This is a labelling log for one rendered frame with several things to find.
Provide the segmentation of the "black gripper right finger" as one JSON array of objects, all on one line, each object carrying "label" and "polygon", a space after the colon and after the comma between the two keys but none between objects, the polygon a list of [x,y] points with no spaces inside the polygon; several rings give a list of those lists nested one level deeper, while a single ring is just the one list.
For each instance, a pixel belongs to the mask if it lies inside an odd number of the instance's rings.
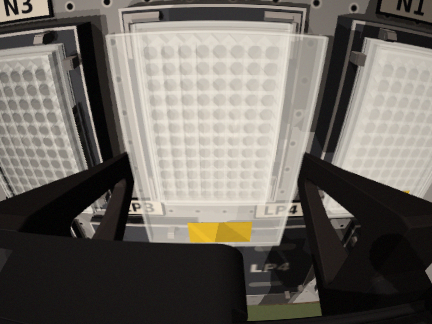
[{"label": "black gripper right finger", "polygon": [[[349,255],[316,185],[360,222],[361,234]],[[307,152],[297,186],[322,316],[346,313],[377,279],[431,265],[432,202]]]}]

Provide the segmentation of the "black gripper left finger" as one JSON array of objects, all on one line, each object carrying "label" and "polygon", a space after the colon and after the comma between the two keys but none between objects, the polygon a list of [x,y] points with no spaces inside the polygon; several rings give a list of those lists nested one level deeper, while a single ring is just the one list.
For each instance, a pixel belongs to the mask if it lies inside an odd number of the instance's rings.
[{"label": "black gripper left finger", "polygon": [[113,186],[105,214],[92,239],[123,240],[134,188],[127,152],[0,201],[0,227],[72,237],[72,221]]}]

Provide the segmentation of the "grey metal base plate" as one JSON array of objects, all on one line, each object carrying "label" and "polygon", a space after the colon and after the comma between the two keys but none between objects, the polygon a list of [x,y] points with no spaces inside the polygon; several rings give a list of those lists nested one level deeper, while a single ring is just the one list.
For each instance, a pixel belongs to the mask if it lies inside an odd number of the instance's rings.
[{"label": "grey metal base plate", "polygon": [[[375,14],[378,0],[51,0],[52,18],[22,21],[0,25],[0,32],[77,22],[90,22],[104,113],[113,157],[127,152],[116,103],[105,35],[120,32],[119,8],[186,3],[242,3],[282,5],[306,8],[304,33],[329,37],[317,103],[305,152],[310,153],[323,99],[338,16],[387,23],[432,33],[432,26],[405,19]],[[92,238],[92,216],[103,217],[105,211],[93,215],[81,213],[74,221],[83,238]],[[247,305],[285,304],[319,301],[315,293],[316,278],[312,267],[303,286],[304,291],[284,294],[247,296]]]}]

